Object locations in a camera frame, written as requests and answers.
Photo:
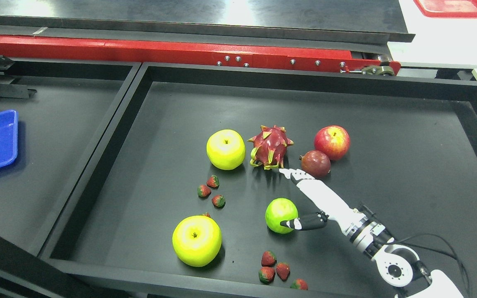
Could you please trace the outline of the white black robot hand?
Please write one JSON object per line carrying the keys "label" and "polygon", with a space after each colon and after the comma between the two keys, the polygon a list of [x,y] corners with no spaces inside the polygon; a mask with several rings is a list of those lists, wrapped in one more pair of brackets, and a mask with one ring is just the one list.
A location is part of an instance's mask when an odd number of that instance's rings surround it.
{"label": "white black robot hand", "polygon": [[329,220],[336,222],[345,236],[360,222],[357,213],[323,181],[300,169],[277,168],[276,171],[292,181]]}

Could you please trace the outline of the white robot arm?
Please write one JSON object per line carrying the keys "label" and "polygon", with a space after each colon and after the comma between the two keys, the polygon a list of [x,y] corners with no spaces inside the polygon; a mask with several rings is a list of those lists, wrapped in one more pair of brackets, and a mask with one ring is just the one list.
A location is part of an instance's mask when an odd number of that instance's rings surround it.
{"label": "white robot arm", "polygon": [[375,263],[379,275],[394,288],[397,298],[464,296],[443,271],[429,270],[416,251],[396,240],[365,211],[347,207],[338,224],[350,243]]}

